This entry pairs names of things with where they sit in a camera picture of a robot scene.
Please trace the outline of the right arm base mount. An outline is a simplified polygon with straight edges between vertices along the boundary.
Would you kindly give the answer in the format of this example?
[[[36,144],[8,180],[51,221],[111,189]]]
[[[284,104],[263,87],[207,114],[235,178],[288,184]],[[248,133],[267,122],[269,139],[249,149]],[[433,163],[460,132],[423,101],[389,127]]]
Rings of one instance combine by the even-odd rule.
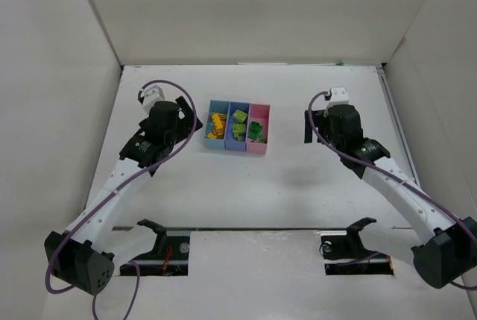
[[[365,217],[346,228],[320,232],[319,252],[323,257],[325,275],[388,275],[394,276],[389,256],[366,249],[359,233],[375,219]]]

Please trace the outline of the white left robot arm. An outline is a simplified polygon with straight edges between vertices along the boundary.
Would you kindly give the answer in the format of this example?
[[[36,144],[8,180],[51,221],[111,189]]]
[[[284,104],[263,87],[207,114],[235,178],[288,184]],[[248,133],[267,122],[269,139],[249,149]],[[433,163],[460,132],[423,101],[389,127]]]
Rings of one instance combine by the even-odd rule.
[[[135,193],[202,125],[188,94],[152,105],[94,201],[62,233],[52,231],[46,237],[45,285],[50,293],[56,292],[50,283],[56,277],[97,295],[124,264],[151,251],[164,252],[167,230],[156,222],[143,219],[118,237],[113,237],[113,228]]]

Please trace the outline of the yellow curved studded brick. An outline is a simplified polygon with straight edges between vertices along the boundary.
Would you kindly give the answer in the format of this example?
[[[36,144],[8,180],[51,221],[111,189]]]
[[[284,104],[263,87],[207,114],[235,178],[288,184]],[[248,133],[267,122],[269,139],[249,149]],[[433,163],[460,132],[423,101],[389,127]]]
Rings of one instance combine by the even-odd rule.
[[[211,121],[213,124],[213,130],[215,129],[224,129],[227,125],[227,115],[223,113],[212,113]]]

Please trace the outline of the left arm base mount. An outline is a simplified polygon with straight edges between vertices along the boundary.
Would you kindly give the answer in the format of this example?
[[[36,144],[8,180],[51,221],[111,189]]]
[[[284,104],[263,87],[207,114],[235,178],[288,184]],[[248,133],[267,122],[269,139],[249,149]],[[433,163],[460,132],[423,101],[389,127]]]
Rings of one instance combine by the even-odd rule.
[[[142,277],[182,277],[189,272],[190,230],[171,229],[147,219],[137,225],[156,234],[153,248],[133,259]]]

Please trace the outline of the dark green 2x2 brick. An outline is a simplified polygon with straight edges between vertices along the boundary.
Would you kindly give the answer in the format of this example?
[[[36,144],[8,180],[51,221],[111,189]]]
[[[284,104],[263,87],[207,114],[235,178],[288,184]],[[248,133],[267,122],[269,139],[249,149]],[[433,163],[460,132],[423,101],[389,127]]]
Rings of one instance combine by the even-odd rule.
[[[259,122],[251,122],[249,131],[250,132],[260,132],[263,129],[262,125]]]

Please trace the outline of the dark green plate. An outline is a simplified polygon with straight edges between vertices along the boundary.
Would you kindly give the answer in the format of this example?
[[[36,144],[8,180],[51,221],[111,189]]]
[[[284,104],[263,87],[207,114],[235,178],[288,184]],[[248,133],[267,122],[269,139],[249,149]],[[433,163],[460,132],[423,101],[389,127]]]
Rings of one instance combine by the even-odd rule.
[[[260,133],[261,133],[261,131],[252,130],[252,131],[249,133],[248,137],[249,137],[250,139],[256,141],[256,140],[259,138]]]

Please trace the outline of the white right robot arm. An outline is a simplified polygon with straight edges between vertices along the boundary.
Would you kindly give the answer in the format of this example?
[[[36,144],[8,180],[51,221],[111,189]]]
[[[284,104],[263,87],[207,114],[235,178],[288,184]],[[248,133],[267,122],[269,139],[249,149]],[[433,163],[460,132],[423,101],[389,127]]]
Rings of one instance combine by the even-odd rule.
[[[364,245],[412,265],[436,289],[454,284],[476,267],[476,221],[458,218],[407,178],[380,142],[364,137],[354,106],[306,110],[304,117],[305,141],[310,143],[316,136],[345,167],[379,192],[413,230],[403,236],[360,230],[358,237]]]

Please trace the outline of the pale green curved brick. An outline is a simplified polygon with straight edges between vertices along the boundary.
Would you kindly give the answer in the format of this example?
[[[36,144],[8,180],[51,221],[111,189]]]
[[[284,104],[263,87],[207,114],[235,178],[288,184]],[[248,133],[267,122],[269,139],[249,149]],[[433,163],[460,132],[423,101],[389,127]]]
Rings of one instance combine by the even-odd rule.
[[[234,123],[232,126],[233,137],[238,141],[242,141],[246,134],[246,130],[247,126],[245,123]]]

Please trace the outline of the yellow butterfly round brick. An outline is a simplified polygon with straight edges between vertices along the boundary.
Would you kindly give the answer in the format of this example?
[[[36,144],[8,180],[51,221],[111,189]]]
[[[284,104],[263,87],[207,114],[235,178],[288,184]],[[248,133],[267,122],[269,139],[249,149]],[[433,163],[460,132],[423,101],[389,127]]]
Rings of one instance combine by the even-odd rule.
[[[224,129],[215,129],[213,132],[213,135],[215,136],[216,139],[223,139],[225,135],[225,130]]]

